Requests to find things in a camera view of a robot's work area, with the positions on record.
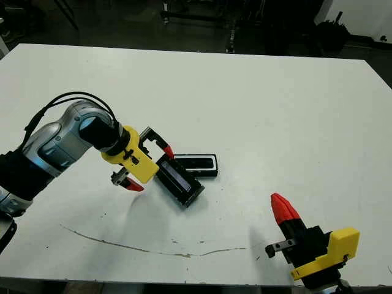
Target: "yellow bracket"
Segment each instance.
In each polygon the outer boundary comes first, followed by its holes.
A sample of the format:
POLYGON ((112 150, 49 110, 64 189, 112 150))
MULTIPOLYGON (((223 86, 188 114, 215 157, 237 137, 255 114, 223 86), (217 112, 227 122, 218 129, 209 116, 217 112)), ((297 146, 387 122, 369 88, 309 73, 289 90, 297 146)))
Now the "yellow bracket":
POLYGON ((102 152, 102 158, 111 164, 122 164, 140 182, 147 183, 158 172, 159 167, 139 149, 140 137, 136 130, 129 126, 124 126, 124 128, 130 134, 130 140, 126 149, 133 150, 132 156, 137 158, 138 163, 133 163, 130 158, 124 159, 124 151, 115 156, 109 156, 102 152))
POLYGON ((354 258, 360 233, 352 227, 343 228, 333 231, 330 234, 328 243, 328 252, 325 255, 316 257, 316 260, 295 268, 291 275, 294 280, 302 279, 310 274, 329 268, 338 263, 346 262, 354 258))

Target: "brown stain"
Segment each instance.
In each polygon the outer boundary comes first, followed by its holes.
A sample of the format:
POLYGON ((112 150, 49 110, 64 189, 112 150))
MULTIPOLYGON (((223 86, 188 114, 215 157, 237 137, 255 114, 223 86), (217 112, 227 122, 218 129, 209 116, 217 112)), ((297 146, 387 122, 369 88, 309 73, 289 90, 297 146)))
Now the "brown stain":
POLYGON ((214 250, 214 251, 209 251, 203 254, 191 254, 191 253, 167 253, 167 252, 161 252, 161 251, 150 251, 150 250, 146 250, 146 249, 142 249, 139 247, 135 247, 135 246, 128 246, 128 245, 123 245, 123 244, 119 244, 119 243, 115 243, 115 242, 109 242, 106 240, 100 240, 94 237, 90 237, 87 235, 84 235, 82 233, 79 233, 78 231, 72 230, 71 228, 66 227, 65 225, 60 224, 60 226, 64 229, 66 229, 67 231, 74 233, 80 237, 89 239, 91 241, 96 241, 96 242, 100 242, 103 244, 107 244, 107 245, 113 245, 113 246, 118 246, 121 248, 126 248, 126 249, 132 249, 135 251, 140 251, 140 252, 144 252, 144 253, 151 253, 151 254, 159 254, 159 255, 170 255, 170 256, 177 256, 177 257, 183 257, 183 258, 191 258, 191 257, 203 257, 206 255, 210 255, 210 254, 215 254, 218 252, 227 252, 227 251, 235 251, 235 250, 246 250, 246 247, 236 247, 236 248, 227 248, 227 249, 218 249, 218 250, 214 250))
POLYGON ((228 248, 228 249, 218 249, 218 250, 214 250, 214 251, 209 251, 207 253, 204 254, 199 254, 198 256, 206 256, 209 254, 214 254, 214 253, 218 253, 218 252, 224 252, 224 251, 233 251, 233 250, 246 250, 247 248, 245 247, 236 247, 236 248, 228 248))

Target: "black cable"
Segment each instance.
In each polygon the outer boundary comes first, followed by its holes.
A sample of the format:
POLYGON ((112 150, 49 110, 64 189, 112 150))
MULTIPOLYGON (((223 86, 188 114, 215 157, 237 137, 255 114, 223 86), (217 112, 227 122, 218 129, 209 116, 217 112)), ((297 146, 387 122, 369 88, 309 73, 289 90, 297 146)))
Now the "black cable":
MULTIPOLYGON (((57 106, 57 105, 60 105, 60 104, 63 104, 63 103, 66 103, 66 102, 72 101, 72 100, 86 100, 86 101, 90 101, 90 102, 96 104, 96 102, 95 102, 94 100, 89 99, 89 98, 85 98, 85 97, 73 97, 73 98, 64 99, 64 100, 62 100, 62 101, 60 101, 60 102, 56 102, 56 103, 52 104, 49 108, 55 107, 55 106, 57 106)), ((109 110, 107 110, 106 108, 100 106, 99 104, 96 104, 96 105, 98 105, 102 110, 106 111, 106 112, 111 116, 111 113, 109 112, 109 110)))
POLYGON ((25 127, 25 129, 24 129, 24 130, 26 131, 26 133, 25 133, 25 135, 24 135, 22 144, 18 147, 18 149, 19 149, 20 151, 23 150, 23 148, 25 147, 27 141, 29 140, 29 138, 30 138, 32 132, 33 132, 34 129, 37 127, 38 123, 40 122, 40 120, 41 120, 42 117, 44 116, 45 112, 46 112, 49 108, 54 107, 54 106, 57 106, 57 105, 62 104, 62 103, 65 103, 65 102, 68 102, 68 101, 71 101, 71 100, 77 100, 77 99, 80 99, 80 100, 83 100, 83 99, 84 99, 84 100, 88 100, 88 101, 90 101, 90 102, 93 102, 93 103, 97 104, 97 103, 96 103, 95 101, 93 101, 92 99, 85 98, 85 97, 83 97, 83 98, 76 98, 76 97, 73 97, 73 98, 68 98, 68 99, 65 99, 65 100, 63 100, 63 101, 60 101, 60 102, 55 103, 56 101, 62 99, 63 97, 67 97, 67 96, 71 96, 71 95, 85 95, 85 96, 91 97, 91 98, 93 98, 93 99, 99 101, 101 104, 103 104, 103 105, 106 107, 106 109, 107 109, 107 110, 105 110, 105 111, 107 111, 107 112, 110 114, 110 116, 113 118, 113 122, 114 122, 114 124, 115 124, 115 127, 117 128, 118 136, 119 136, 119 139, 120 139, 120 135, 119 135, 119 122, 117 121, 116 116, 115 116, 115 114, 113 113, 113 111, 111 110, 111 108, 109 107, 109 105, 107 105, 106 102, 103 101, 102 99, 100 99, 100 98, 98 98, 97 96, 92 95, 92 94, 90 94, 90 93, 82 92, 82 91, 72 91, 72 92, 67 92, 67 93, 64 93, 64 94, 61 94, 61 95, 55 97, 55 98, 52 99, 48 104, 46 104, 46 106, 44 106, 40 111, 38 111, 38 112, 32 117, 32 119, 30 120, 29 124, 28 124, 28 125, 25 127))

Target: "table surface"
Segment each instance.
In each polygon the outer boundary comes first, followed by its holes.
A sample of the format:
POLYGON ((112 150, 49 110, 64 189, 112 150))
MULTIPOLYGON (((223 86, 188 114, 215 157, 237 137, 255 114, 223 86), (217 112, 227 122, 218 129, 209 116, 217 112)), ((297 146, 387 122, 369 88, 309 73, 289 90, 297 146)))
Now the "table surface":
POLYGON ((283 240, 279 192, 308 226, 361 232, 344 279, 392 284, 392 91, 364 61, 22 44, 0 61, 1 152, 72 90, 176 153, 216 153, 219 175, 182 209, 156 179, 140 194, 113 186, 119 168, 91 149, 17 219, 0 276, 290 285, 292 265, 264 251, 283 240))

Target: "white wall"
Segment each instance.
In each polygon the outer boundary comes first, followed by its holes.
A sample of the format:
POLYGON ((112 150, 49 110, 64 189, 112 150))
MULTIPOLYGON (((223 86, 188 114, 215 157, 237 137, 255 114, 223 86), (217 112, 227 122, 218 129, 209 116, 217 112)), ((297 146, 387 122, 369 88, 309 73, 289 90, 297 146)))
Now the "white wall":
POLYGON ((333 0, 329 5, 326 20, 334 20, 343 11, 341 23, 351 34, 375 41, 386 35, 388 43, 392 43, 392 0, 333 0))

